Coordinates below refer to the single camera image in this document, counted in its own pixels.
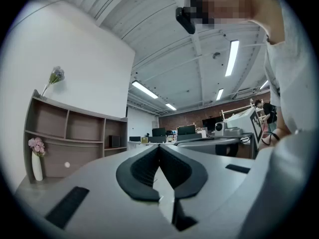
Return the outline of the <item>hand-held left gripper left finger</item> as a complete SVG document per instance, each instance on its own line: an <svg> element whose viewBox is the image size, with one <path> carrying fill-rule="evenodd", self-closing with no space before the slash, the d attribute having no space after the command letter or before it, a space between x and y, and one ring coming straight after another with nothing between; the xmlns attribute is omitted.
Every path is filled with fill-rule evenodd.
<svg viewBox="0 0 319 239"><path fill-rule="evenodd" d="M74 187L89 190L62 235L73 239L164 239L177 229L156 203L133 200L119 186L118 166L130 157L153 150L135 148L87 163L48 189L34 206L45 217Z"/></svg>

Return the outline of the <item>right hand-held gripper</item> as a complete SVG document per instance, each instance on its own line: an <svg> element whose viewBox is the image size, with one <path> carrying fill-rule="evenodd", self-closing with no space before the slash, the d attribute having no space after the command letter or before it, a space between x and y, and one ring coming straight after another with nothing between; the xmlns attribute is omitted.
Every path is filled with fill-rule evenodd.
<svg viewBox="0 0 319 239"><path fill-rule="evenodd" d="M239 143L248 143L249 157L256 158L263 136L256 109L249 108L217 122L213 136L180 140L174 145L213 155L237 155Z"/></svg>

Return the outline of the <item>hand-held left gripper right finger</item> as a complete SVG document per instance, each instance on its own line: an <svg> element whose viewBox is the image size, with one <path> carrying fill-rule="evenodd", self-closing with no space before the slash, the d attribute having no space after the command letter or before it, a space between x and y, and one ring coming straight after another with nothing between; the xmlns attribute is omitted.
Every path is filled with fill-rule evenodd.
<svg viewBox="0 0 319 239"><path fill-rule="evenodd" d="M159 146L161 169L174 190L173 233L168 239L236 239L245 214L227 208L247 175L227 165L250 169L251 159L216 156Z"/></svg>

